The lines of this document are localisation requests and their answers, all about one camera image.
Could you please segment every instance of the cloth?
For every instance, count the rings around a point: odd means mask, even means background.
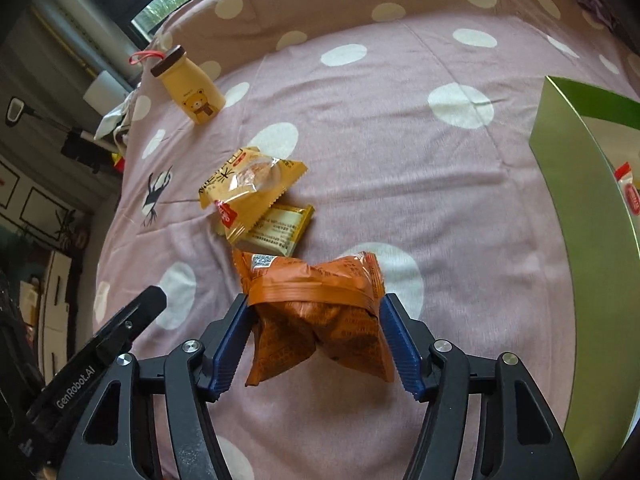
[[[193,0],[156,42],[181,44],[226,94],[195,126],[148,67],[122,200],[105,241],[95,327],[147,285],[168,309],[136,341],[167,354],[240,291],[198,188],[240,146],[309,168],[287,203],[316,208],[295,256],[372,251],[388,292],[463,351],[524,361],[562,425],[574,304],[562,233],[528,145],[543,78],[637,99],[640,58],[575,0]],[[250,338],[210,414],[236,480],[402,478],[426,406],[316,352],[245,387]],[[472,399],[459,478],[472,470]],[[166,475],[176,475],[158,403]]]
[[[98,125],[95,139],[101,139],[109,134],[113,134],[113,140],[120,155],[127,155],[127,144],[129,143],[129,129],[136,102],[139,86],[134,88],[127,97],[116,106],[111,112],[106,114]]]

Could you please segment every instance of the orange snack package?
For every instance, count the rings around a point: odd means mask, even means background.
[[[235,249],[234,264],[258,314],[247,386],[301,363],[316,346],[347,368],[394,380],[393,360],[378,322],[385,286],[375,254],[310,266],[297,258]]]

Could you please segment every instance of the bottle cap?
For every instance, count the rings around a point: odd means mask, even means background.
[[[166,53],[166,57],[164,59],[151,67],[151,73],[154,77],[158,77],[166,70],[169,70],[182,56],[184,56],[184,54],[185,51],[180,45],[174,46]]]

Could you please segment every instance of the yellow snack package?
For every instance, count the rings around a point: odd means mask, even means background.
[[[293,207],[276,202],[236,242],[236,248],[249,253],[291,256],[311,222],[314,211],[312,205]],[[216,226],[216,232],[225,235],[225,228],[221,223]]]
[[[226,239],[235,244],[305,171],[302,162],[240,148],[200,187],[200,206],[216,206]]]

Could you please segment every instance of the bear illustration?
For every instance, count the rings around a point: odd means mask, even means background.
[[[202,88],[200,88],[195,94],[187,97],[182,104],[196,114],[196,117],[198,114],[213,115],[214,111],[217,111],[209,104],[207,95],[204,93]]]

